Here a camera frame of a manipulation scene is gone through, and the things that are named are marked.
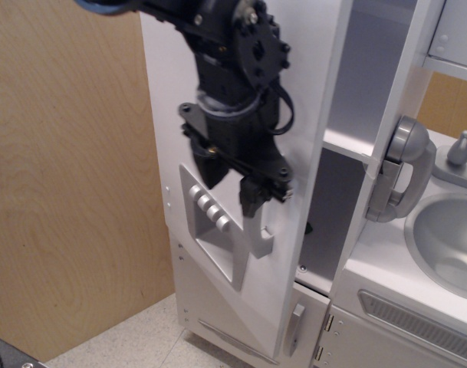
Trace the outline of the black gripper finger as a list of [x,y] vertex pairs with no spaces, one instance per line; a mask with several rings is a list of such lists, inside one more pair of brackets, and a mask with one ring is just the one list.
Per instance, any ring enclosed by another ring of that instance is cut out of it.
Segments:
[[202,181],[208,189],[213,189],[229,173],[229,164],[222,158],[216,146],[203,145],[199,141],[192,140],[191,148]]
[[263,204],[272,199],[270,183],[253,176],[245,176],[240,182],[239,199],[243,216],[253,219]]

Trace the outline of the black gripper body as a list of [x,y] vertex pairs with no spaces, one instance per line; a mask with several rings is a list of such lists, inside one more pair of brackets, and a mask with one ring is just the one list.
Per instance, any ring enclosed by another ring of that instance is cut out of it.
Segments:
[[183,133],[203,145],[216,146],[222,158],[241,176],[253,176],[270,183],[272,197],[283,202],[293,193],[293,172],[275,144],[269,130],[279,122],[279,102],[266,102],[236,117],[207,114],[199,105],[183,103],[179,115]]

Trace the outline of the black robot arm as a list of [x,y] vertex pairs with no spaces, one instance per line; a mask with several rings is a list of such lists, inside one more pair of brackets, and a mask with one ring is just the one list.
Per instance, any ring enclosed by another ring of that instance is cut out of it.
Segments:
[[280,73],[289,67],[289,44],[263,1],[82,1],[99,15],[142,12],[168,22],[194,55],[199,85],[195,103],[183,103],[189,138],[202,181],[212,188],[230,170],[240,173],[239,200],[246,218],[267,201],[291,195],[291,167],[275,137],[280,106],[294,106]]

